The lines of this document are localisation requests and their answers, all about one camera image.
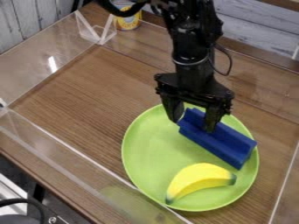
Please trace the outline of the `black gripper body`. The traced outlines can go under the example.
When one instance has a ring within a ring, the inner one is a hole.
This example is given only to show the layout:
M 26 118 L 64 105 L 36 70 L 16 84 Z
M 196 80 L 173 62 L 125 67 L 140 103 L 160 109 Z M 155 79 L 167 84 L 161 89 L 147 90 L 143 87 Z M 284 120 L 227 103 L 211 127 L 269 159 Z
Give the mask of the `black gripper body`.
M 187 60 L 172 58 L 175 64 L 173 73 L 159 73 L 156 81 L 156 93 L 177 95 L 183 103 L 205 107 L 207 104 L 232 104 L 233 92 L 216 81 L 215 57 Z

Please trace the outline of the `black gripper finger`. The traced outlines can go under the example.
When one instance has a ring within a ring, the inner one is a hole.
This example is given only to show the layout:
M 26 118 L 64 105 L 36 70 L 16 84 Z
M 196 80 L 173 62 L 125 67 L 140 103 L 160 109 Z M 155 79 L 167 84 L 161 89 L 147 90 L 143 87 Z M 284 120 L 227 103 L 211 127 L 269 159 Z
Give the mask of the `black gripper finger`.
M 183 116 L 184 106 L 183 100 L 177 95 L 161 93 L 161 102 L 168 119 L 177 123 Z
M 207 104 L 204 114 L 203 129 L 207 133 L 212 133 L 220 119 L 224 115 L 231 114 L 232 104 Z

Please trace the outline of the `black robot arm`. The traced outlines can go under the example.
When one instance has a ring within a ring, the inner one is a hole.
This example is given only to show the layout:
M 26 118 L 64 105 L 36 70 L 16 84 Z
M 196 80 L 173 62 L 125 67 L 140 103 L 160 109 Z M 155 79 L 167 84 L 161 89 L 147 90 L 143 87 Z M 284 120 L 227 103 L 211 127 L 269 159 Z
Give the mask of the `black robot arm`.
M 111 0 L 95 0 L 112 15 L 128 18 L 145 5 L 163 17 L 172 39 L 173 73 L 159 73 L 156 93 L 160 95 L 168 119 L 177 122 L 184 106 L 205 108 L 203 129 L 212 132 L 224 115 L 231 112 L 233 92 L 215 78 L 215 52 L 225 49 L 217 45 L 223 35 L 223 22 L 212 0 L 133 0 L 128 10 L 120 10 Z

